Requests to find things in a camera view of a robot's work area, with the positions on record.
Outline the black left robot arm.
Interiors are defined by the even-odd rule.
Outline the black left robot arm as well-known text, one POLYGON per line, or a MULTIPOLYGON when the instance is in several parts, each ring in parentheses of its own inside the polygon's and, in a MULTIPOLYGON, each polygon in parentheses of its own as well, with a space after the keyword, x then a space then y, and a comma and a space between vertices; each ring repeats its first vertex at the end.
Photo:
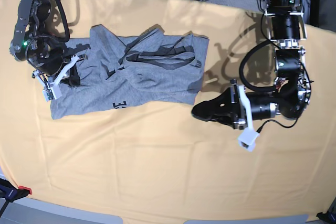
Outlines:
POLYGON ((305 65, 306 39, 303 0, 259 0, 260 31, 264 41, 252 48, 242 59, 238 73, 241 85, 231 85, 218 97, 203 101, 192 109, 192 116, 204 122, 217 122, 243 130, 253 121, 275 121, 280 114, 297 122, 310 102, 311 80, 305 65), (274 46, 275 80, 271 86, 258 87, 244 75, 245 65, 259 50, 274 46))

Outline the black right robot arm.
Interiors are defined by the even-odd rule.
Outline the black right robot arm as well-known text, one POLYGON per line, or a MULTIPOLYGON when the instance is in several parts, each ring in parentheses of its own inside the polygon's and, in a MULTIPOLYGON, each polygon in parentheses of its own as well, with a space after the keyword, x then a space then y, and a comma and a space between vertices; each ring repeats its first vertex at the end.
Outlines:
POLYGON ((55 0, 65 34, 58 37, 47 30, 46 21, 51 15, 50 0, 21 0, 10 53, 17 61, 31 65, 42 83, 49 77, 57 77, 71 62, 66 43, 70 31, 66 14, 60 0, 55 0))

